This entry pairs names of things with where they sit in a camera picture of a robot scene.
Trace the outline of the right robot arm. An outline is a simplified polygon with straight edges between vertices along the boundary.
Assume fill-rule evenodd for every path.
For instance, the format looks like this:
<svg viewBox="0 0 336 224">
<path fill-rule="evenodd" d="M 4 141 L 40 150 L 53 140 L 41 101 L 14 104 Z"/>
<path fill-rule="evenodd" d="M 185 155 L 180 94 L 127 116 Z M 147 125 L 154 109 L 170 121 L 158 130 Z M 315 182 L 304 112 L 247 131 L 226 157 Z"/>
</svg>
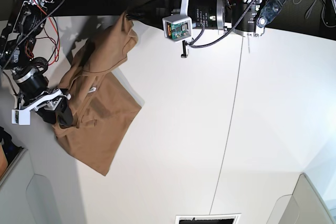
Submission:
<svg viewBox="0 0 336 224">
<path fill-rule="evenodd" d="M 54 48 L 49 58 L 37 57 L 33 50 L 45 24 L 50 22 L 56 34 L 58 24 L 54 12 L 65 0 L 15 0 L 5 28 L 1 32 L 1 74 L 3 74 L 16 97 L 12 110 L 12 123 L 30 125 L 32 112 L 46 123 L 71 126 L 73 116 L 68 102 L 71 95 L 67 89 L 49 87 L 45 72 L 59 60 L 60 37 L 50 40 Z"/>
</svg>

